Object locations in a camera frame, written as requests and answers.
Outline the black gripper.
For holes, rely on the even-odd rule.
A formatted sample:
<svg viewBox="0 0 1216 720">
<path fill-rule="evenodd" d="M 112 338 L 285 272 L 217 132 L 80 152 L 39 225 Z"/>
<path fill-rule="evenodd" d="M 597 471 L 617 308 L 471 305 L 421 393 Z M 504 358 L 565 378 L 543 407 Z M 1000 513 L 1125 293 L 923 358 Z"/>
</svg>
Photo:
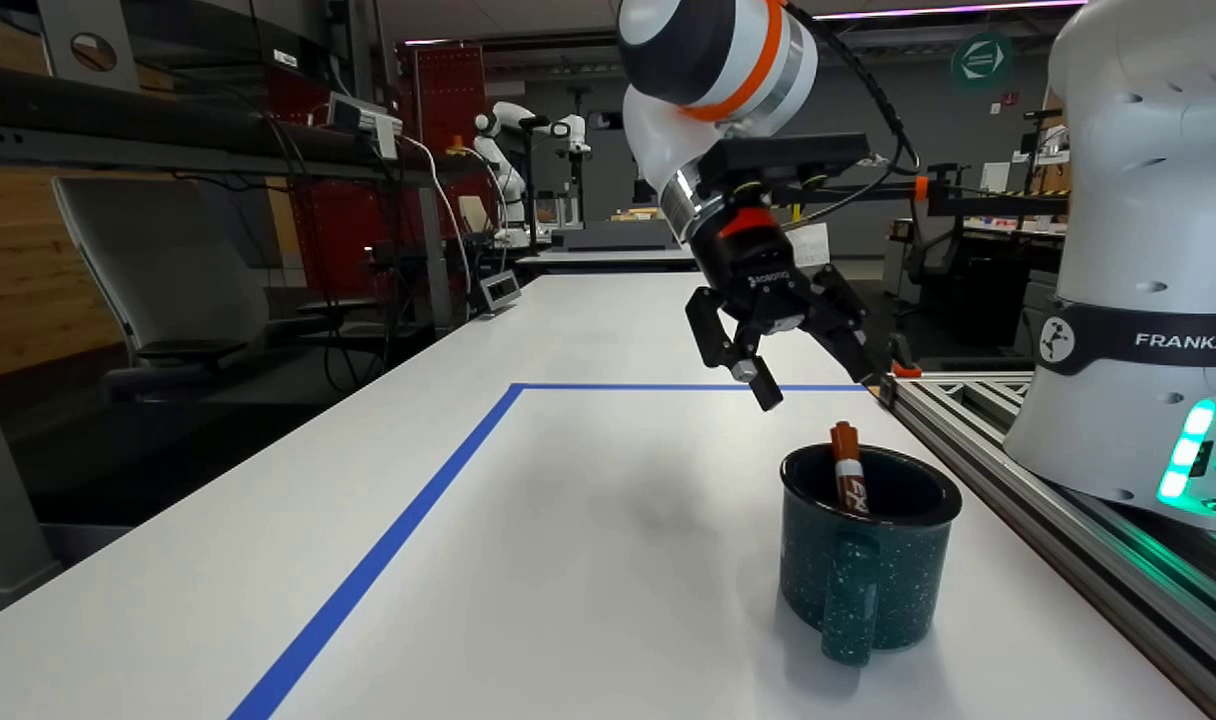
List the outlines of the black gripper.
<svg viewBox="0 0 1216 720">
<path fill-rule="evenodd" d="M 878 385 L 885 362 L 867 351 L 862 301 L 836 272 L 802 272 L 765 203 L 718 207 L 690 235 L 703 286 L 682 305 L 690 338 L 708 366 L 729 366 L 765 413 L 782 393 L 761 357 L 761 338 L 779 329 L 806 329 L 855 385 Z"/>
</svg>

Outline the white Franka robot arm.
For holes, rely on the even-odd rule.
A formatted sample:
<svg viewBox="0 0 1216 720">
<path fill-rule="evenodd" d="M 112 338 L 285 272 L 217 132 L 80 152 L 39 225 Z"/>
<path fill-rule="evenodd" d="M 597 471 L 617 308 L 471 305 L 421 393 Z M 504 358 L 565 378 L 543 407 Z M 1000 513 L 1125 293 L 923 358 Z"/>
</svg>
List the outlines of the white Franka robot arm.
<svg viewBox="0 0 1216 720">
<path fill-rule="evenodd" d="M 806 161 L 795 117 L 821 26 L 789 0 L 621 0 L 617 43 L 627 146 L 703 266 L 699 358 L 776 403 L 761 338 L 799 329 L 867 385 L 855 308 L 795 262 L 731 161 Z M 1087 0 L 1051 43 L 1046 90 L 1073 152 L 1069 235 L 1004 451 L 1216 532 L 1216 0 Z"/>
</svg>

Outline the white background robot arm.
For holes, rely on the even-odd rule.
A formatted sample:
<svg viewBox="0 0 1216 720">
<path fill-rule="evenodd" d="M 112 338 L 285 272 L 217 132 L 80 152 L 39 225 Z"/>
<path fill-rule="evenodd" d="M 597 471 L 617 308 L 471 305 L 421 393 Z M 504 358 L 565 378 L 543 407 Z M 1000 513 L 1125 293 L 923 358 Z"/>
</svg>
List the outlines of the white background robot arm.
<svg viewBox="0 0 1216 720">
<path fill-rule="evenodd" d="M 494 99 L 486 110 L 477 117 L 471 156 L 484 165 L 494 189 L 494 242 L 501 248 L 529 248 L 529 179 L 501 146 L 501 134 L 529 134 L 540 126 L 540 117 L 517 99 Z"/>
</svg>

